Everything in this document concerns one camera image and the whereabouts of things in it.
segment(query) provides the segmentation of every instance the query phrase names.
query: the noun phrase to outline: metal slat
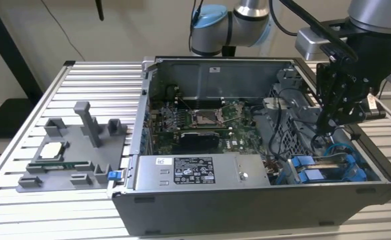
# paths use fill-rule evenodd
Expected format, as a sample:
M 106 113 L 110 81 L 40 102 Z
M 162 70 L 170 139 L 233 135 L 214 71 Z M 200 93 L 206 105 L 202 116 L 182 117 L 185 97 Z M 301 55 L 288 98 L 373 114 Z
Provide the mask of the metal slat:
M 129 86 L 122 86 L 122 87 L 61 87 L 57 90 L 57 93 L 61 94 L 73 94 L 73 93 L 138 93 L 141 91 L 141 87 L 129 87 Z
M 137 100 L 140 93 L 60 93 L 54 94 L 53 101 L 56 100 Z
M 137 240 L 137 237 L 128 237 L 128 231 L 125 228 L 94 228 L 84 230 L 66 230 L 66 231 L 50 231 L 45 232 L 29 232 L 11 235 L 0 235 L 0 240 L 15 240 L 15 239 L 42 239 L 42 240 L 69 240 L 69 239 L 108 239 L 117 240 L 125 238 L 125 240 Z
M 62 108 L 73 108 L 77 101 L 52 101 L 49 102 L 46 108 L 48 109 L 62 109 Z M 89 101 L 90 108 L 110 108 L 110 107 L 137 107 L 137 101 L 121 101 L 121 100 L 93 100 Z
M 137 108 L 133 106 L 129 108 L 102 107 L 102 108 L 90 108 L 88 112 L 92 115 L 92 117 L 114 116 L 114 115 L 117 115 L 117 116 L 133 115 L 134 116 L 136 112 L 137 112 Z M 42 117 L 57 117 L 57 116 L 69 117 L 69 116 L 78 116 L 78 115 L 74 113 L 74 110 L 72 108 L 45 109 L 45 111 L 42 113 Z
M 58 117 L 57 115 L 52 115 L 49 117 L 41 117 L 38 121 L 36 122 L 37 126 L 44 126 L 49 120 L 50 117 Z M 98 124 L 106 124 L 109 119 L 120 119 L 120 122 L 126 125 L 126 129 L 133 128 L 134 123 L 134 115 L 109 115 L 109 116 L 96 116 L 97 123 Z M 82 125 L 81 118 L 78 116 L 65 116 L 61 118 L 62 123 L 65 125 Z
M 140 86 L 142 84 L 142 80 L 66 80 L 61 86 L 62 87 L 89 87 L 89 86 L 108 86 L 108 87 L 120 87 L 120 86 Z
M 0 235 L 122 227 L 120 218 L 22 222 L 0 224 Z
M 41 144 L 45 135 L 42 125 L 48 118 L 62 117 L 66 125 L 81 124 L 72 110 L 76 101 L 90 102 L 90 113 L 100 124 L 105 124 L 110 118 L 118 118 L 128 124 L 126 145 L 122 148 L 122 154 L 128 154 L 134 114 L 126 115 L 118 112 L 122 109 L 136 109 L 140 92 L 137 91 L 137 95 L 128 93 L 132 91 L 130 88 L 140 88 L 142 82 L 140 71 L 140 63 L 77 62 L 73 65 L 61 87 L 57 88 L 58 93 L 45 104 L 46 110 L 42 116 L 40 115 L 34 120 L 34 127 L 27 130 L 26 135 L 30 137 L 21 140 L 19 147 L 23 148 L 18 147 L 13 151 L 0 171 L 0 239 L 128 237 L 117 211 L 106 199 L 105 189 L 17 193 L 14 189 L 9 189 L 9 186 L 15 185 L 15 179 L 19 177 L 15 173 L 25 170 L 36 147 Z M 391 162 L 391 118 L 364 122 L 360 127 Z M 121 168 L 128 166 L 128 162 L 129 158 L 124 157 L 120 162 Z M 338 228 L 314 227 L 178 237 L 185 240 L 212 238 L 216 240 L 391 239 L 391 201 L 382 205 L 365 207 Z

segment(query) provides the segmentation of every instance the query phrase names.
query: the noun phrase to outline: power supply label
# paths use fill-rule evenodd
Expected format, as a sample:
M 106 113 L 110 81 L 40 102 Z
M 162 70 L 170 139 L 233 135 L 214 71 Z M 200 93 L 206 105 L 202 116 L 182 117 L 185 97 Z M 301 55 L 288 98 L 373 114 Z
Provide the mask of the power supply label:
M 176 184 L 213 184 L 214 169 L 210 157 L 174 157 L 173 182 Z

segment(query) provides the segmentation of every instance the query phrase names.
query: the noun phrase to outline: printed label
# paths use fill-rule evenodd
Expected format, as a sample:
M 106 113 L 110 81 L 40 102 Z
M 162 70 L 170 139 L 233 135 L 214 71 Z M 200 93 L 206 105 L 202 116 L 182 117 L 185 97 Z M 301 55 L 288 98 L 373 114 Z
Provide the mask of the printed label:
M 172 158 L 170 157 L 157 157 L 154 159 L 156 165 L 172 165 Z
M 210 67 L 210 68 L 208 69 L 208 72 L 209 72 L 209 73 L 220 73 L 220 72 L 221 72 L 221 68 L 220 68 L 220 67 Z
M 210 157 L 174 157 L 173 182 L 176 184 L 213 184 L 214 169 Z
M 370 110 L 376 110 L 377 109 L 377 107 L 376 107 L 376 99 L 374 99 L 374 96 L 372 94 L 366 95 L 366 102 L 368 102 L 368 108 Z

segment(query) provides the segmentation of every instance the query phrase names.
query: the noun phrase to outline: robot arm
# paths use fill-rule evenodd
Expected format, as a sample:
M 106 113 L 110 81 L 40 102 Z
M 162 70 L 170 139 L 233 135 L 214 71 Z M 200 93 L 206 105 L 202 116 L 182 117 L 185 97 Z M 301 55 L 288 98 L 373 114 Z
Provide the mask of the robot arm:
M 349 17 L 326 22 L 292 0 L 280 2 L 309 25 L 297 32 L 296 49 L 306 60 L 321 53 L 329 59 L 316 66 L 316 133 L 326 135 L 334 125 L 384 118 L 373 95 L 391 74 L 391 0 L 352 0 Z

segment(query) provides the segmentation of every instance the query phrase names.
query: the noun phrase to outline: motherboard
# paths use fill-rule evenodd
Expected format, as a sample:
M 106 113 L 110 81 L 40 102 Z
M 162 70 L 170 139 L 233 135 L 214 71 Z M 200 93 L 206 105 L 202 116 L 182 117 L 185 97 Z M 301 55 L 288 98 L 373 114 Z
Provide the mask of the motherboard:
M 158 101 L 149 116 L 154 155 L 238 152 L 266 156 L 250 107 L 240 99 Z

